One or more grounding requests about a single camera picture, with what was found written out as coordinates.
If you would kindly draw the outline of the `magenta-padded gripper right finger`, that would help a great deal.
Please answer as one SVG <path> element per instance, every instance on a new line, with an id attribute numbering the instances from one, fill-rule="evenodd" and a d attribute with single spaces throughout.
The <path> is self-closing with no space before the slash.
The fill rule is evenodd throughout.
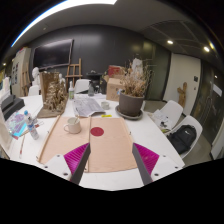
<path id="1" fill-rule="evenodd" d="M 143 185 L 148 185 L 182 169 L 167 155 L 159 155 L 137 143 L 133 144 L 132 153 Z"/>

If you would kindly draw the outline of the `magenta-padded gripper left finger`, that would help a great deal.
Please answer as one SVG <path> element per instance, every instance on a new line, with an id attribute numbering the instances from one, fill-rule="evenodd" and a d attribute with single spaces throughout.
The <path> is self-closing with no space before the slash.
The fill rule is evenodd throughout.
<path id="1" fill-rule="evenodd" d="M 90 153 L 90 144 L 86 143 L 65 155 L 57 154 L 43 166 L 43 169 L 78 185 Z"/>

